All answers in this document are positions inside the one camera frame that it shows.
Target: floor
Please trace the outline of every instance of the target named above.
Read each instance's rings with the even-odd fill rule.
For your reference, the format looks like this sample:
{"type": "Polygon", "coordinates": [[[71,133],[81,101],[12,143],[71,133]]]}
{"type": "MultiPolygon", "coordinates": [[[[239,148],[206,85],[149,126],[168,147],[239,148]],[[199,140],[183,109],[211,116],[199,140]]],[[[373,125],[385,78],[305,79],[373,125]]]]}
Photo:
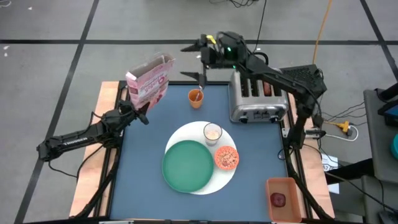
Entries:
{"type": "MultiPolygon", "coordinates": [[[[85,128],[101,82],[122,80],[130,67],[156,52],[177,59],[172,80],[188,80],[179,71],[199,70],[200,63],[196,54],[179,50],[202,33],[220,30],[256,40],[263,2],[237,9],[230,2],[207,0],[12,0],[0,7],[2,223],[68,217],[76,180],[47,165],[40,169],[35,147],[46,136],[85,128]]],[[[327,3],[268,0],[258,47],[271,66],[311,63],[327,3]]],[[[395,0],[333,1],[317,58],[328,87],[324,112],[337,114],[361,103],[363,90],[397,81],[397,7],[395,0]]],[[[211,71],[208,76],[229,80],[230,73],[211,71]]],[[[333,126],[324,127],[340,134],[333,126]]],[[[358,129],[355,142],[323,138],[324,150],[347,162],[371,157],[366,124],[358,129]]],[[[83,150],[68,152],[52,165],[75,173],[82,157],[83,150]]]]}

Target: silver toaster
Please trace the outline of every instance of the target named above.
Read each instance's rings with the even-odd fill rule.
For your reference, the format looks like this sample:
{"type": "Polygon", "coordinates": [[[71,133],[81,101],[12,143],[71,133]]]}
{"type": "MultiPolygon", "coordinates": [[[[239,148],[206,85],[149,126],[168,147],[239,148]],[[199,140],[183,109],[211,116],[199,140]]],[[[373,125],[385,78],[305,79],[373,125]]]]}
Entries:
{"type": "Polygon", "coordinates": [[[235,71],[228,87],[229,118],[232,122],[275,122],[286,114],[289,103],[285,91],[264,82],[241,77],[235,71]]]}

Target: small glass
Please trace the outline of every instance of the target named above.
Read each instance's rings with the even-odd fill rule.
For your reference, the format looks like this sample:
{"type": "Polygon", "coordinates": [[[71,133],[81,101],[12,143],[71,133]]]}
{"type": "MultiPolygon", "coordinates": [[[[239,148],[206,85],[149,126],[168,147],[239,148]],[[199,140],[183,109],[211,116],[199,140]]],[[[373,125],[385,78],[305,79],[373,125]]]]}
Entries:
{"type": "Polygon", "coordinates": [[[223,129],[218,124],[208,123],[203,128],[203,134],[205,135],[206,144],[214,146],[223,134],[223,129]]]}

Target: bowl of cereal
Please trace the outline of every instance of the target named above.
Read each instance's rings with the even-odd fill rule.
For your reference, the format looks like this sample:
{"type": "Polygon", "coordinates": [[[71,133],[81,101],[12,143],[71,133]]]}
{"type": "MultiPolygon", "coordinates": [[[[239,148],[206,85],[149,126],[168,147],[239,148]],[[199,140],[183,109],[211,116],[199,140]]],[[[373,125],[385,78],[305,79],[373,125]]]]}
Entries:
{"type": "Polygon", "coordinates": [[[214,154],[216,165],[223,170],[235,169],[239,163],[239,154],[231,146],[221,146],[214,154]]]}

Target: orange cup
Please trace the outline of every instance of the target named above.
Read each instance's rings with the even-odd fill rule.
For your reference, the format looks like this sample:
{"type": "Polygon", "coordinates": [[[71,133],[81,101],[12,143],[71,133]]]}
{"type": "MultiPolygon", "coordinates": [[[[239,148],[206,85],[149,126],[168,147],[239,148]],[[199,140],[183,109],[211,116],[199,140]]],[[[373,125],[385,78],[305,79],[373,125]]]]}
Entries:
{"type": "Polygon", "coordinates": [[[188,99],[191,106],[195,109],[198,109],[203,103],[203,92],[201,90],[191,90],[188,93],[188,99]]]}

